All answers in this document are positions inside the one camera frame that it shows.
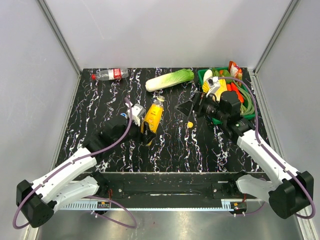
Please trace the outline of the yellow bottle cap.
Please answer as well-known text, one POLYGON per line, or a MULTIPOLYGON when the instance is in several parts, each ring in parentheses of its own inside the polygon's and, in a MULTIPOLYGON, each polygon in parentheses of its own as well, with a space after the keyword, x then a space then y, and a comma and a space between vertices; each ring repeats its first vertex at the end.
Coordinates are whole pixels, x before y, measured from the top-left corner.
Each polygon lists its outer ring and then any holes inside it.
POLYGON ((187 123, 187 127, 188 127, 188 128, 192 128, 193 125, 194 125, 194 124, 193 124, 192 122, 190 122, 190 121, 187 123))

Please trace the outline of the yellow juice bottle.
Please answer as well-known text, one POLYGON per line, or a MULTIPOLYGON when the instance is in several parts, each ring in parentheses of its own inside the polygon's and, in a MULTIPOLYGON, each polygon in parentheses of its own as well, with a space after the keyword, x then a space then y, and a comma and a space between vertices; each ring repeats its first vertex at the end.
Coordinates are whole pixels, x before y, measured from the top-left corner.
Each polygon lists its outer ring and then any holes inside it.
POLYGON ((164 111, 164 101, 165 97, 158 95, 143 119, 143 121, 146 121, 149 124, 150 131, 156 134, 164 111))

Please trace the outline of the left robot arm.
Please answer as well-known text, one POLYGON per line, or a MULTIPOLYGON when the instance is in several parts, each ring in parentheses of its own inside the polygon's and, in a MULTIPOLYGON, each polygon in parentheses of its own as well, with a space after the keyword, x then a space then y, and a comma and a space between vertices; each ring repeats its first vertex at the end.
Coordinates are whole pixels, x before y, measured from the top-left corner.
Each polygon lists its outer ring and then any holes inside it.
POLYGON ((142 145, 156 137, 148 123, 118 115, 99 128, 70 158, 44 176, 16 187, 17 212, 22 213, 33 228, 45 224, 58 210, 88 196, 112 197, 109 181, 99 172, 72 183, 77 176, 102 161, 116 145, 134 140, 142 145))

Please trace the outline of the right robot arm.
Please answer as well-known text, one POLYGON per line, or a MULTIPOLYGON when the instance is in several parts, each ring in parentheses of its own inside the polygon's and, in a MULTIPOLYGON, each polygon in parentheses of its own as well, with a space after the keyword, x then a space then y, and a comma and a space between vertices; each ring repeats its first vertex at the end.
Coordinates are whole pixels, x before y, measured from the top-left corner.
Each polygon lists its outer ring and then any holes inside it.
POLYGON ((257 126, 241 116, 241 102, 234 91, 223 92, 220 100, 214 94, 196 92, 175 107, 186 116, 209 117, 221 121, 220 128, 238 147, 262 168, 268 181, 239 172, 228 181, 225 190, 233 198, 251 195, 270 205, 282 219, 296 215, 312 219, 316 215, 313 201, 314 178, 285 162, 259 135, 257 126))

